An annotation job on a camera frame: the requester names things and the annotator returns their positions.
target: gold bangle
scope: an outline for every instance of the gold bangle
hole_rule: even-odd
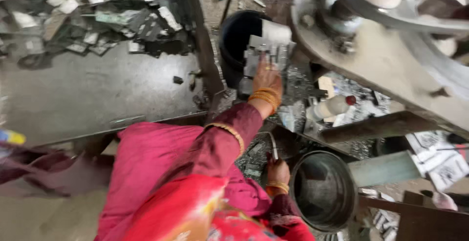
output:
[[[270,181],[269,183],[267,183],[266,187],[279,188],[279,189],[284,190],[286,193],[290,191],[290,187],[286,183],[279,182],[279,181]]]
[[[269,103],[272,104],[273,107],[277,107],[277,101],[275,100],[275,98],[271,95],[271,94],[267,94],[267,93],[254,93],[252,94],[248,101],[249,100],[252,100],[254,98],[260,98],[260,99],[263,99],[263,100],[266,100],[268,101]]]
[[[252,94],[251,96],[249,96],[248,101],[253,100],[255,98],[264,100],[272,106],[272,112],[270,113],[271,115],[277,111],[277,103],[275,101],[275,98],[271,94]]]
[[[259,88],[259,90],[257,90],[256,92],[259,92],[259,91],[265,91],[265,92],[273,94],[278,100],[278,105],[280,105],[282,103],[282,96],[280,95],[279,92],[275,91],[274,89],[272,89],[272,88]]]

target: plastic bottle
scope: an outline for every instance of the plastic bottle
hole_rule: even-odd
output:
[[[320,102],[317,105],[310,106],[306,109],[306,117],[313,121],[319,121],[324,118],[336,116],[347,112],[351,105],[356,103],[353,95],[344,96],[336,95],[331,99]]]

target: metal sheet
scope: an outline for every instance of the metal sheet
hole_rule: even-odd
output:
[[[127,44],[103,57],[63,53],[35,71],[4,62],[3,127],[25,134],[32,146],[107,131],[123,118],[156,121],[197,112],[192,96],[202,90],[201,79],[193,92],[189,81],[173,83],[173,76],[188,79],[199,68],[194,54],[131,55]]]

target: metal bar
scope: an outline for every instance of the metal bar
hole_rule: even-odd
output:
[[[409,133],[438,130],[436,124],[408,111],[328,128],[320,133],[328,143],[364,141],[367,139],[404,136]]]
[[[226,0],[226,5],[225,5],[225,9],[223,10],[223,15],[221,16],[219,28],[221,28],[221,24],[226,19],[226,15],[228,14],[228,9],[230,8],[230,4],[231,4],[231,0]]]

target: concrete floor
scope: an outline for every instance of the concrete floor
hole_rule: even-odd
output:
[[[201,0],[208,28],[218,25],[226,1]],[[239,0],[233,0],[229,13],[237,10]],[[243,9],[263,10],[252,0],[241,0]],[[115,145],[108,149],[115,152]],[[431,189],[423,179],[379,186],[379,190],[400,200],[404,190],[418,192]],[[454,192],[469,193],[469,179],[458,182]],[[96,235],[97,217],[106,200],[106,190],[72,198],[0,197],[0,240],[5,241],[92,241]]]

